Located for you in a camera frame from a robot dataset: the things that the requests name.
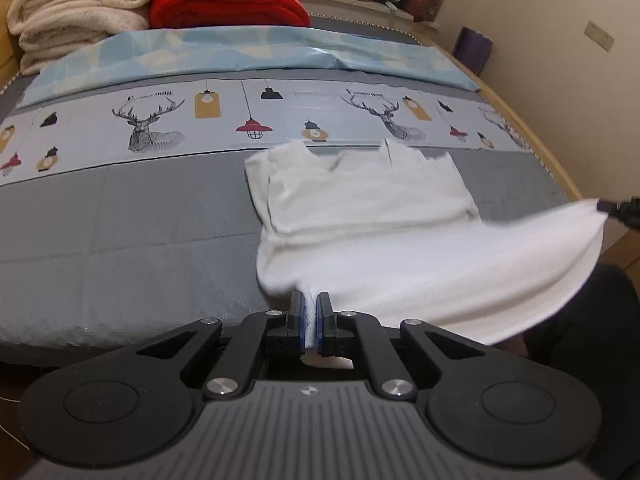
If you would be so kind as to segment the wooden bed frame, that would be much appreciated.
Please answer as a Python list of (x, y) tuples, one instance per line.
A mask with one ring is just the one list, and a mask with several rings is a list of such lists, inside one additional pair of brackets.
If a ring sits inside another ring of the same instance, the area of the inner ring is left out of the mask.
[(526, 122), (492, 90), (479, 76), (472, 74), (460, 61), (439, 44), (438, 28), (434, 24), (423, 22), (411, 23), (402, 18), (397, 11), (385, 16), (382, 11), (365, 8), (360, 3), (339, 3), (337, 0), (300, 0), (311, 18), (315, 28), (341, 30), (342, 32), (358, 32), (376, 38), (387, 38), (394, 41), (406, 40), (425, 47), (438, 49), (451, 62), (465, 72), (472, 81), (480, 86), (480, 97), (514, 127), (515, 131), (533, 149), (544, 168), (550, 171), (556, 182), (572, 200), (580, 200), (582, 193), (562, 167), (560, 162), (533, 132)]

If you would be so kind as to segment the wall socket plate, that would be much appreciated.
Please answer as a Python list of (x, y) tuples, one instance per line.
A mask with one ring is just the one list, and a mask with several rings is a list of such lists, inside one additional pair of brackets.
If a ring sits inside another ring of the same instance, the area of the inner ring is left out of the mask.
[(605, 52), (610, 52), (615, 42), (614, 37), (593, 21), (589, 21), (584, 34)]

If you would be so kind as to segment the white t-shirt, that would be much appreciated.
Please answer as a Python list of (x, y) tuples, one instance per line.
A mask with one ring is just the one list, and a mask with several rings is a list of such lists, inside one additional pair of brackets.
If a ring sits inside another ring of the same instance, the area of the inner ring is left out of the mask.
[(390, 327), (420, 318), (498, 344), (558, 313), (600, 256), (594, 200), (485, 221), (449, 155), (391, 140), (332, 155), (294, 141), (247, 159), (245, 174), (262, 289), (328, 294)]

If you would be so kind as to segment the purple box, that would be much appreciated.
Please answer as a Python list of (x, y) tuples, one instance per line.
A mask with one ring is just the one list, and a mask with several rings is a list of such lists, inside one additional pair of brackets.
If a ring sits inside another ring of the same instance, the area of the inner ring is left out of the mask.
[(476, 76), (480, 76), (490, 58), (492, 40), (476, 30), (463, 26), (452, 49), (452, 55)]

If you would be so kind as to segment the grey printed bed sheet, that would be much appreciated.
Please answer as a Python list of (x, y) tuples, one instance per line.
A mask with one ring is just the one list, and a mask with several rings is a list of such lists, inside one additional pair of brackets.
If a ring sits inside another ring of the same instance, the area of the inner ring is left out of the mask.
[(1, 177), (1, 357), (59, 366), (201, 320), (272, 308), (245, 174), (253, 155), (302, 142), (316, 155), (386, 140), (449, 155), (485, 221), (569, 204), (514, 136), (496, 147), (398, 140), (367, 110), (413, 117), (404, 93), (456, 110), (475, 91), (356, 70), (247, 70), (115, 84), (12, 117), (20, 162)]

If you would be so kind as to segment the cream folded blanket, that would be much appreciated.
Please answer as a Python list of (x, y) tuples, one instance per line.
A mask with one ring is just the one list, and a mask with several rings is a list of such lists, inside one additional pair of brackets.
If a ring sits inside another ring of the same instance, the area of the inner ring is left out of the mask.
[(23, 51), (20, 70), (48, 64), (122, 32), (149, 27), (151, 0), (12, 0), (6, 26)]

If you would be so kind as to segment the red folded blanket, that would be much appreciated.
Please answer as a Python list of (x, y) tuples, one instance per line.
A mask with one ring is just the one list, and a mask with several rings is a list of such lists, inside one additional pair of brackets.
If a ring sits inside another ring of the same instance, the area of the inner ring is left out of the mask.
[(299, 0), (152, 0), (149, 21), (153, 28), (310, 25)]

